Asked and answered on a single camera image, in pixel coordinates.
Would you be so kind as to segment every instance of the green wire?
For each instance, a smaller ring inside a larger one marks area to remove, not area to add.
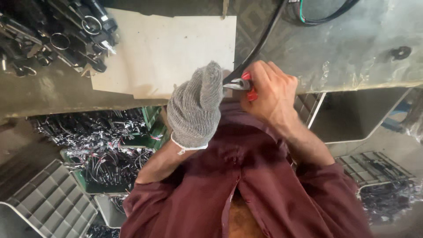
[[[302,17],[302,0],[299,0],[299,18],[303,23],[305,23],[304,18]]]

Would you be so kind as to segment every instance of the bare hand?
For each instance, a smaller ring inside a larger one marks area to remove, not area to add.
[[[292,127],[299,123],[298,114],[294,110],[297,78],[285,74],[273,62],[257,61],[245,71],[251,72],[258,99],[249,102],[244,95],[241,98],[242,108],[287,136]]]

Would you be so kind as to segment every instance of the glove cuff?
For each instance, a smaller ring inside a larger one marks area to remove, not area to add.
[[[170,135],[170,138],[172,139],[172,141],[173,141],[175,144],[177,144],[177,145],[181,148],[181,151],[178,153],[178,155],[182,155],[182,154],[183,154],[183,153],[185,153],[185,151],[187,151],[187,150],[205,149],[205,148],[207,148],[207,147],[209,146],[209,144],[207,143],[207,144],[206,144],[206,145],[204,145],[204,146],[195,147],[195,148],[193,148],[193,147],[185,147],[185,146],[181,145],[179,142],[175,141],[175,139],[173,138],[173,135],[174,135],[174,134],[175,134],[175,132],[172,132],[172,134]]]

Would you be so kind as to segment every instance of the pliers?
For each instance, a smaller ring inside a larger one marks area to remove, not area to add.
[[[248,101],[254,101],[258,98],[257,92],[255,91],[254,85],[251,81],[251,74],[249,71],[243,73],[241,78],[233,79],[230,83],[223,85],[223,87],[235,90],[247,90]]]

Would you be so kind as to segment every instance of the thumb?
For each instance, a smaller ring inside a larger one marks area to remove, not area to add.
[[[241,104],[241,108],[244,111],[246,111],[248,113],[251,112],[251,110],[253,108],[253,105],[248,101],[247,92],[246,91],[242,91],[241,97],[239,99],[239,103]]]
[[[204,69],[200,105],[206,111],[213,111],[219,107],[223,98],[222,68],[212,61]]]

